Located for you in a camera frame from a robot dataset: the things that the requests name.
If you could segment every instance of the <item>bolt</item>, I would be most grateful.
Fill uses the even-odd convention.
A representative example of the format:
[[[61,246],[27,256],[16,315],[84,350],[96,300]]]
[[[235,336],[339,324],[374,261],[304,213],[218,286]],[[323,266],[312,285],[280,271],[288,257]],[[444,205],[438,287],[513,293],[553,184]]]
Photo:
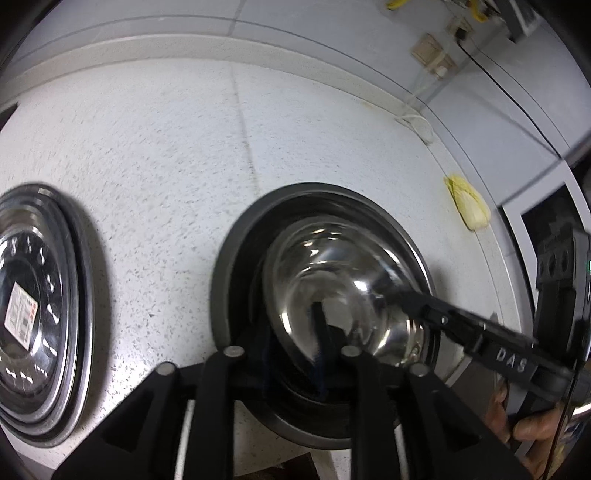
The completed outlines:
[[[165,377],[166,375],[173,373],[176,369],[177,367],[174,364],[170,362],[162,362],[156,367],[156,373]]]
[[[417,377],[424,377],[429,373],[429,367],[425,364],[412,364],[409,371]]]
[[[238,358],[244,355],[244,348],[239,345],[230,345],[223,350],[223,354],[230,358]]]
[[[344,356],[354,357],[361,355],[361,350],[355,345],[345,345],[340,352]]]

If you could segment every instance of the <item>terrazzo countertop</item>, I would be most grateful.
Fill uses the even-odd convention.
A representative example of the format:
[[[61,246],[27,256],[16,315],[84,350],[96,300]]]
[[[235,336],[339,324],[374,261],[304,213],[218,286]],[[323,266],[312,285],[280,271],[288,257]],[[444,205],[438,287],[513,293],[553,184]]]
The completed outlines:
[[[417,244],[439,296],[502,321],[497,293],[510,284],[493,281],[496,247],[464,227],[447,192],[453,160],[371,103],[275,70],[190,59],[84,70],[18,101],[0,134],[0,191],[43,181],[70,195],[85,212],[97,285],[80,426],[47,450],[12,439],[43,465],[55,468],[160,362],[215,351],[217,251],[242,211],[286,184],[333,183],[377,202]],[[457,360],[449,345],[442,355]],[[237,475],[304,451],[236,405]]]

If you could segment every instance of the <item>barcode label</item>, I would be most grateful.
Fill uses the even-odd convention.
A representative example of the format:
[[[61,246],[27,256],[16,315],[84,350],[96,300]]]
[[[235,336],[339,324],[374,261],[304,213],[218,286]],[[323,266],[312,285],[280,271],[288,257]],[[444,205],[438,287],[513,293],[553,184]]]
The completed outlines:
[[[29,350],[31,333],[39,304],[18,283],[14,283],[4,326],[25,349]]]

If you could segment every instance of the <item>finger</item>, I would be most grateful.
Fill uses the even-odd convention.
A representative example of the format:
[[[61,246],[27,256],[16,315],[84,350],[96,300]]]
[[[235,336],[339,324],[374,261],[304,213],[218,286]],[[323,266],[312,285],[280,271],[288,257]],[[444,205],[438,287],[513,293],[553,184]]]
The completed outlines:
[[[561,414],[562,406],[557,406],[554,410],[523,419],[513,428],[513,437],[522,442],[551,439],[556,433]]]
[[[493,403],[489,406],[485,416],[485,424],[503,443],[508,442],[511,438],[507,413],[502,405]]]
[[[503,403],[507,398],[507,384],[505,381],[501,382],[494,395],[495,403]]]
[[[539,478],[544,474],[546,464],[549,461],[551,448],[552,440],[535,442],[522,460],[523,464],[534,478]]]
[[[521,459],[521,463],[523,464],[523,466],[525,468],[527,468],[527,471],[530,473],[530,475],[536,479],[537,477],[534,476],[534,474],[537,471],[538,466],[536,464],[534,464],[534,462],[532,462],[530,459],[528,459],[527,457],[523,457]]]

